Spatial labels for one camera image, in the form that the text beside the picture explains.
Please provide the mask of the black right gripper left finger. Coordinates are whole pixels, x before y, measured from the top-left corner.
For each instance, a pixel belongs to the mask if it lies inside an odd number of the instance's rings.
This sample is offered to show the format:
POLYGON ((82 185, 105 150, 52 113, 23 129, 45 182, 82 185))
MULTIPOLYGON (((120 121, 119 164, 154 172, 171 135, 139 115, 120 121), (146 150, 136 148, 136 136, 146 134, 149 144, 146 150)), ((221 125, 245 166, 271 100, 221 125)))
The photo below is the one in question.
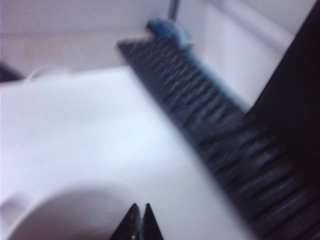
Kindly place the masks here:
POLYGON ((110 240, 139 240, 140 239, 140 209, 136 203, 134 203, 111 237, 110 240))

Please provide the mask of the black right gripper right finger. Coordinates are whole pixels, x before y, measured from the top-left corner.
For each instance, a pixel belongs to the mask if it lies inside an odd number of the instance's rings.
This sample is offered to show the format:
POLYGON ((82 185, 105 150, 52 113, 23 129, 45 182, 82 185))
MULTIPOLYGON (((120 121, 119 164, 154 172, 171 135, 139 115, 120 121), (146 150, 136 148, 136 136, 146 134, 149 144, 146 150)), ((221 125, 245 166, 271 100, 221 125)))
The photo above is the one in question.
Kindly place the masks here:
POLYGON ((142 240, 164 240, 152 207, 149 203, 145 206, 140 237, 142 240))

